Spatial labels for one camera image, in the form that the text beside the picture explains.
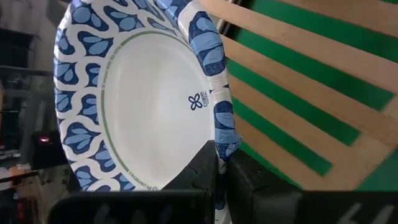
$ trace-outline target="printed logo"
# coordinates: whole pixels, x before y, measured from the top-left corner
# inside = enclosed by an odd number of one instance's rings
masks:
[[[191,110],[209,105],[209,97],[205,91],[197,93],[195,96],[189,96],[188,101],[191,102]]]

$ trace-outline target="wooden slat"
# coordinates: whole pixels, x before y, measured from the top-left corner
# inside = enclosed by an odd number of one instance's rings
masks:
[[[392,99],[384,110],[384,114],[398,121],[398,97]],[[332,167],[325,176],[328,190],[354,190],[371,174],[378,165],[386,160],[397,146],[385,146],[378,140],[365,134],[353,144],[352,150],[358,156],[347,155],[351,163]]]
[[[230,23],[314,58],[355,77],[398,93],[398,63],[294,27],[222,0],[200,0],[205,9]]]
[[[244,136],[244,141],[294,182],[308,190],[325,188],[322,178],[316,172],[271,141],[245,120],[235,116],[235,123],[236,129]]]
[[[398,5],[380,0],[281,0],[325,16],[398,37]]]
[[[239,101],[332,164],[342,163],[350,152],[343,143],[237,78],[229,77],[229,87]]]
[[[221,37],[228,58],[386,144],[398,144],[398,123],[392,118],[225,36]]]

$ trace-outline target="paper plate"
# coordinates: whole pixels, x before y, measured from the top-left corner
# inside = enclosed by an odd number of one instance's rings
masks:
[[[210,139],[236,149],[218,31],[198,1],[73,1],[58,27],[55,101],[83,190],[158,190]]]

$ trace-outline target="blue and white paper plate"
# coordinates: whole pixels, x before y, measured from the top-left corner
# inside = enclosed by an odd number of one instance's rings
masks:
[[[218,31],[198,1],[73,1],[58,27],[61,141],[83,190],[157,190],[237,148]]]

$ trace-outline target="floral logo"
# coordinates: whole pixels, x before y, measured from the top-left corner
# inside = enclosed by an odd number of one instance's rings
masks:
[[[199,93],[195,94],[194,97],[189,96],[188,97],[189,102],[191,102],[191,110],[195,110],[196,108],[202,108],[202,103],[199,102],[200,100],[200,95]]]

